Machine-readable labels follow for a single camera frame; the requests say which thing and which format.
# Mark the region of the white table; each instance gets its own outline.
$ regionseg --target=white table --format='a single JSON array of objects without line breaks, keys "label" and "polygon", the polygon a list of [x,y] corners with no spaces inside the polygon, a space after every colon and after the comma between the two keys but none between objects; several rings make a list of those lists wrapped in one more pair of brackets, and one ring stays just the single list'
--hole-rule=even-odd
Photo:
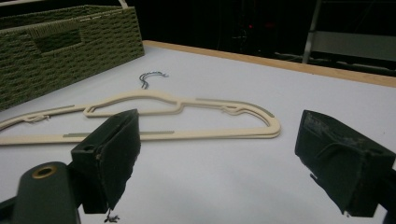
[{"label": "white table", "polygon": [[[311,179],[310,171],[295,156],[294,146],[301,115],[308,109],[339,119],[396,151],[395,78],[151,41],[145,42],[145,51],[144,57],[2,111],[0,120],[101,101],[139,89],[138,77],[143,73],[162,71],[170,77],[150,77],[151,90],[253,103],[271,111],[280,120],[282,131],[273,139],[142,142],[134,173],[113,212],[120,216],[119,223],[382,223],[386,211],[381,206],[374,218],[343,216]],[[321,76],[309,74],[307,69]],[[136,102],[120,104],[117,109],[141,106],[157,105]],[[69,114],[20,124],[2,135],[91,132],[104,120]],[[216,111],[189,108],[177,116],[141,117],[140,130],[257,123],[249,116],[235,119]],[[48,161],[69,163],[75,145],[1,147],[0,201],[15,196],[19,178],[32,167]],[[84,224],[102,223],[106,218],[79,211]]]}]

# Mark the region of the green woven basket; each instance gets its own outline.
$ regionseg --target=green woven basket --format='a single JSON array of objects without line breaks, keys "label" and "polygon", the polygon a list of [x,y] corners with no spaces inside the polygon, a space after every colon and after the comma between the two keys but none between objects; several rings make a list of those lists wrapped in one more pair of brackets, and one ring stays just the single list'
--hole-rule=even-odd
[{"label": "green woven basket", "polygon": [[0,111],[143,55],[134,7],[0,18]]}]

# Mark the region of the hanger hook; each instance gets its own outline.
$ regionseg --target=hanger hook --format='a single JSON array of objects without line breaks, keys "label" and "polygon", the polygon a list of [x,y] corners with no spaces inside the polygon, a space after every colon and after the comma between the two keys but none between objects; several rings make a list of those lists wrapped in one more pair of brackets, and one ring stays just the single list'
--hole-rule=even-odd
[{"label": "hanger hook", "polygon": [[147,72],[145,74],[142,74],[139,79],[142,81],[142,89],[146,90],[149,87],[149,83],[146,81],[147,77],[152,77],[152,76],[160,76],[160,77],[169,77],[167,74],[159,72],[159,71],[152,71],[152,72]]}]

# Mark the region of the clothes hanger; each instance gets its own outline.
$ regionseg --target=clothes hanger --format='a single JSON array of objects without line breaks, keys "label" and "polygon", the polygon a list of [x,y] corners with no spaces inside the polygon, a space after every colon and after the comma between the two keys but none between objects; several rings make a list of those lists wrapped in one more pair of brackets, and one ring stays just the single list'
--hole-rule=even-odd
[{"label": "clothes hanger", "polygon": [[[161,72],[149,72],[143,74],[142,76],[140,76],[140,80],[143,82],[143,89],[146,89],[149,86],[146,78],[154,74],[166,77],[166,74],[163,74]],[[259,118],[262,122],[265,123],[265,127],[259,128],[216,129],[204,131],[141,132],[141,141],[202,138],[273,138],[280,134],[279,121],[269,111],[257,105],[236,101],[182,98],[170,95],[162,91],[152,90],[127,91],[125,93],[115,95],[95,104],[69,105],[20,115],[15,118],[7,119],[0,122],[0,132],[20,122],[38,122],[43,119],[49,119],[50,116],[73,113],[78,111],[82,111],[87,118],[108,118],[114,114],[119,113],[120,111],[95,112],[95,110],[108,105],[114,105],[119,102],[136,99],[152,99],[173,105],[172,108],[162,110],[138,110],[139,116],[174,115],[183,111],[184,107],[191,106],[218,109],[232,116],[250,114]],[[88,133],[7,136],[0,137],[0,145],[76,143],[82,141],[86,136],[88,136]]]}]

